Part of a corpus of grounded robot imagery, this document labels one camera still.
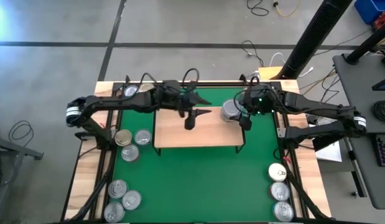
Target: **gray floor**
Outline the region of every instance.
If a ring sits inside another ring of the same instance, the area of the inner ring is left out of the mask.
[[[281,1],[286,13],[296,0]],[[120,0],[5,1],[0,0],[0,41],[107,42]],[[262,6],[266,17],[253,16],[245,0],[128,0],[123,11],[117,42],[179,42],[240,44],[296,44],[321,1],[302,0],[290,18],[279,17],[272,1]],[[343,15],[325,40],[336,45],[366,30],[355,8]],[[346,43],[359,45],[370,33]],[[47,223],[58,221],[80,142],[76,129],[65,125],[65,107],[79,96],[93,93],[106,48],[95,47],[0,47],[0,134],[7,136],[18,120],[29,120],[35,138],[29,146],[45,152],[41,161],[25,160],[9,199],[3,223]],[[291,50],[258,49],[269,65],[276,52],[285,59]],[[332,57],[342,50],[318,55],[308,63],[314,70],[299,78],[300,86],[324,77],[332,69]],[[281,66],[277,56],[272,66]],[[180,79],[188,68],[200,70],[203,80],[236,79],[259,66],[241,49],[114,49],[105,80],[139,79],[149,72],[156,79]],[[341,93],[330,103],[347,103]],[[306,94],[319,100],[316,86]],[[325,189],[333,216],[340,220],[385,223],[385,211],[375,210],[369,199],[353,199],[349,175],[326,173]]]

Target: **metal can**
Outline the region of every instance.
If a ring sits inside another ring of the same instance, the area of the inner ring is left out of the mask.
[[[275,182],[269,187],[271,196],[278,201],[286,201],[289,199],[290,190],[286,184],[282,182]]]
[[[293,208],[287,202],[277,202],[272,212],[280,222],[290,222],[294,217]]]
[[[241,105],[239,105],[238,101],[227,100],[223,103],[221,107],[220,117],[225,122],[232,122],[231,117],[238,116],[241,114]]]
[[[124,217],[124,209],[120,202],[110,202],[104,209],[104,218],[108,223],[117,223]]]
[[[129,130],[123,129],[115,134],[114,139],[118,146],[127,146],[131,143],[132,135]]]
[[[122,159],[126,162],[134,162],[138,159],[140,152],[138,147],[135,144],[130,144],[123,147],[122,149]]]
[[[111,198],[121,198],[128,191],[128,185],[124,180],[114,180],[108,186],[108,194]]]
[[[152,83],[144,83],[144,84],[140,85],[140,88],[138,89],[138,92],[142,93],[142,92],[148,91],[148,90],[153,89],[153,88],[155,88],[154,84],[152,84]]]
[[[124,90],[124,96],[130,97],[130,96],[134,95],[137,91],[138,91],[138,86],[136,86],[136,85],[129,85]]]
[[[146,130],[142,129],[139,130],[135,135],[134,135],[134,141],[140,145],[140,146],[145,146],[151,142],[152,135],[151,133]]]
[[[134,210],[140,203],[141,194],[137,190],[128,191],[122,198],[122,204],[126,210]]]
[[[286,169],[282,164],[273,163],[268,168],[269,177],[276,182],[282,182],[286,179]]]

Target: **silver can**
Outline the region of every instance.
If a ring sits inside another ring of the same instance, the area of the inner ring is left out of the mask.
[[[293,208],[287,202],[277,202],[272,212],[280,222],[290,222],[294,217]]]
[[[289,188],[287,187],[286,184],[282,182],[275,182],[271,184],[271,186],[269,187],[269,191],[271,193],[271,196],[275,200],[278,200],[281,202],[286,201],[287,199],[289,199],[289,196],[290,196]]]
[[[148,91],[148,90],[153,89],[153,88],[155,88],[154,84],[152,84],[152,83],[144,83],[144,84],[140,85],[140,88],[138,89],[138,92],[142,93],[142,92]]]
[[[134,135],[134,141],[140,146],[148,145],[151,142],[151,139],[152,134],[146,129],[139,130]]]
[[[282,164],[273,163],[268,168],[269,177],[276,182],[282,182],[286,179],[286,169]]]
[[[140,203],[141,194],[137,190],[128,191],[122,198],[122,204],[126,210],[134,210]]]
[[[122,149],[122,159],[126,162],[134,162],[139,158],[140,152],[134,144],[125,146]]]
[[[117,223],[123,219],[124,213],[120,202],[110,202],[104,209],[104,218],[108,223]]]
[[[231,117],[238,116],[241,114],[241,105],[239,105],[238,101],[227,100],[223,103],[221,107],[220,117],[225,122],[232,122]]]
[[[114,139],[118,146],[127,146],[131,143],[132,135],[129,130],[123,129],[115,134]]]
[[[111,198],[121,198],[128,191],[128,185],[124,180],[114,180],[108,186],[108,194]]]
[[[136,86],[136,85],[129,85],[124,90],[124,96],[130,97],[130,96],[134,95],[137,91],[138,91],[138,86]]]

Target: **green surface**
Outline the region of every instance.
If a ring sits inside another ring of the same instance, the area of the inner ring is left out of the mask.
[[[238,91],[197,90],[213,106],[221,106]],[[121,129],[152,132],[152,122],[153,114],[124,111]],[[127,163],[119,148],[113,179],[125,180],[129,189],[142,195],[139,208],[126,211],[123,222],[275,221],[267,175],[269,165],[276,162],[274,120],[267,114],[252,117],[252,122],[239,154],[234,147],[202,147],[163,149],[159,157],[152,146],[140,146],[139,160]]]

